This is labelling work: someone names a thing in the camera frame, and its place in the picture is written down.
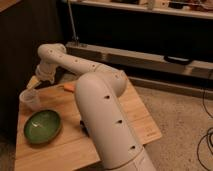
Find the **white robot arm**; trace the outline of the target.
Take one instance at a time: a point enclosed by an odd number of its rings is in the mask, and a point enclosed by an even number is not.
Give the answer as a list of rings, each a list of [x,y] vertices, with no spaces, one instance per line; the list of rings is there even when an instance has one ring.
[[[157,171],[119,102],[124,71],[69,55],[62,44],[43,44],[37,53],[39,80],[52,82],[57,67],[78,76],[75,101],[105,171]]]

